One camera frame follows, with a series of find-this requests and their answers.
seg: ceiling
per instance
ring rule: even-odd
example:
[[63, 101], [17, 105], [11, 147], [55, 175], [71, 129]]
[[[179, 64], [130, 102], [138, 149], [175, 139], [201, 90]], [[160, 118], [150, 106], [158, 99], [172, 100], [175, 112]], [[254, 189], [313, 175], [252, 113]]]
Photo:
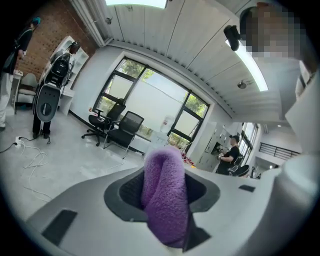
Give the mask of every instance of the ceiling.
[[[254, 114], [260, 123], [285, 122], [284, 114], [295, 102], [299, 63], [255, 58], [269, 88], [260, 92], [247, 67], [225, 43], [224, 27], [238, 25], [239, 20], [236, 15], [228, 15], [221, 4], [212, 4], [212, 0], [173, 0], [168, 1], [166, 9], [159, 9], [106, 6], [105, 0], [85, 2], [104, 40], [113, 38], [139, 46], [178, 63], [186, 73], [198, 77], [206, 92], [233, 118], [241, 116], [243, 122], [250, 122]], [[233, 7], [234, 13], [249, 1], [239, 2]], [[246, 89], [237, 87], [240, 81], [247, 84]], [[264, 116], [273, 118], [264, 120]]]

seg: floor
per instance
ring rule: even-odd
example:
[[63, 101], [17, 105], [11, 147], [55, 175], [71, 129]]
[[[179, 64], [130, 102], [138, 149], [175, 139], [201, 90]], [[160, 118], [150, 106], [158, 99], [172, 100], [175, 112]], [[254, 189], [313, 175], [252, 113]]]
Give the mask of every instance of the floor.
[[[16, 115], [7, 116], [6, 129], [0, 132], [0, 151], [15, 142], [16, 137], [32, 139], [32, 123], [31, 110], [18, 110]], [[3, 188], [12, 210], [22, 220], [45, 205], [46, 201], [43, 200], [50, 200], [43, 194], [32, 192], [28, 189], [30, 185], [33, 190], [54, 198], [79, 182], [144, 164], [138, 153], [130, 151], [122, 160], [125, 151], [120, 147], [111, 145], [103, 149], [103, 144], [96, 146], [96, 138], [93, 136], [82, 139], [88, 127], [71, 114], [66, 116], [58, 111], [50, 129], [50, 144], [43, 137], [33, 141], [22, 139], [26, 146], [39, 148], [47, 154], [42, 162], [47, 164], [37, 167], [31, 178], [34, 168], [24, 167], [39, 153], [37, 149], [24, 150], [23, 145], [12, 146], [0, 154]], [[32, 165], [38, 164], [41, 158], [41, 155], [37, 156]]]

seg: ceiling light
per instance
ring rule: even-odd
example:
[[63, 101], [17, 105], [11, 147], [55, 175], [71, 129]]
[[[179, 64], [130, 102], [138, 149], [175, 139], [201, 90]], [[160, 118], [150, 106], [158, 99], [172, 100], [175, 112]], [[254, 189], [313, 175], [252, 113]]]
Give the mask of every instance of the ceiling light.
[[107, 6], [111, 5], [143, 5], [158, 8], [166, 8], [167, 0], [105, 0]]
[[[230, 47], [229, 41], [226, 40], [225, 43]], [[239, 41], [239, 48], [235, 51], [242, 62], [246, 65], [247, 69], [251, 73], [256, 85], [258, 86], [260, 92], [268, 91], [268, 86], [264, 76], [261, 73], [256, 61], [247, 51], [246, 47]]]

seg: white cabinet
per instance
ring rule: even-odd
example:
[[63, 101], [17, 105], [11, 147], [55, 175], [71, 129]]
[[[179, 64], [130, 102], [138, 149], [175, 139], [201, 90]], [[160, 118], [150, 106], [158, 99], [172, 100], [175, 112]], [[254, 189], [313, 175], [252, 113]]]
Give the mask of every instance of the white cabinet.
[[223, 128], [223, 126], [216, 123], [213, 126], [211, 137], [208, 138], [208, 144], [195, 167], [204, 171], [212, 172], [220, 162], [218, 160], [218, 155], [220, 153], [218, 149], [223, 148], [224, 151], [227, 151], [230, 147], [229, 136], [230, 134]]

